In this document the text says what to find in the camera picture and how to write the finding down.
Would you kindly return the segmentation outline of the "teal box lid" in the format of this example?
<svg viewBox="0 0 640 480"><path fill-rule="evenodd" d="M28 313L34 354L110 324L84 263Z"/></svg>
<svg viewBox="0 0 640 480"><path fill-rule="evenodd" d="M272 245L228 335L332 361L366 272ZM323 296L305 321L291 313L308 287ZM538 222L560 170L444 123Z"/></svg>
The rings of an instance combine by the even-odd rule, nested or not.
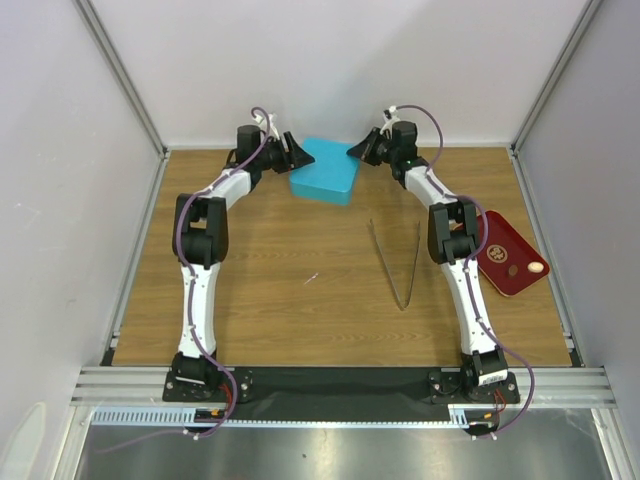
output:
<svg viewBox="0 0 640 480"><path fill-rule="evenodd" d="M302 148L315 158L315 162L293 171L289 185L300 183L354 189L360 162L347 155L348 144L310 137L303 141Z"/></svg>

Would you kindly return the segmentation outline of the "metal tongs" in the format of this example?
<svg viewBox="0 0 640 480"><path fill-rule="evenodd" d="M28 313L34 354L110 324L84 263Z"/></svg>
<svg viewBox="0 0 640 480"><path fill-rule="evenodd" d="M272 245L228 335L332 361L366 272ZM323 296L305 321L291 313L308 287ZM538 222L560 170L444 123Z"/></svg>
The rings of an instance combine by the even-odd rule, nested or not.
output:
<svg viewBox="0 0 640 480"><path fill-rule="evenodd" d="M421 249L421 223L413 225L414 239L411 255L402 258L400 251L386 251L377 233L374 219L368 221L367 229L381 268L390 287L395 305L400 311L406 311L411 303L418 259Z"/></svg>

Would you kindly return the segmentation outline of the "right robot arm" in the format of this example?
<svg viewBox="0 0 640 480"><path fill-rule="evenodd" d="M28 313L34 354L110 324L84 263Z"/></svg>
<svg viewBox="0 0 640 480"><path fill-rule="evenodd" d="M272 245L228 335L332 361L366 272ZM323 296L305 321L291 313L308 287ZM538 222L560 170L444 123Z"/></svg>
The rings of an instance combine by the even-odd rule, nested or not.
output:
<svg viewBox="0 0 640 480"><path fill-rule="evenodd" d="M486 215L470 197L439 180L418 154L417 134L416 124L409 121L375 127L348 155L372 166L389 165L393 178L428 210L428 253L446 277L460 327L462 367L454 391L472 402L488 402L508 382L509 367L479 282Z"/></svg>

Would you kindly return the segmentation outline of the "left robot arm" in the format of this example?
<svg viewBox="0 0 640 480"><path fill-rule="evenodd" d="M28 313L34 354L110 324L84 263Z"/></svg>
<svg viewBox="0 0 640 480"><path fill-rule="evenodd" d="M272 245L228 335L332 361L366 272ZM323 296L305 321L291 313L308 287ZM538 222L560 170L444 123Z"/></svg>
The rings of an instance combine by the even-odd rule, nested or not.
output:
<svg viewBox="0 0 640 480"><path fill-rule="evenodd" d="M216 359L214 327L216 284L230 244L228 211L255 189L265 171L284 174L313 162L291 132L243 125L219 176L203 189L177 197L172 248L184 287L183 326L164 401L210 401L233 385L234 378Z"/></svg>

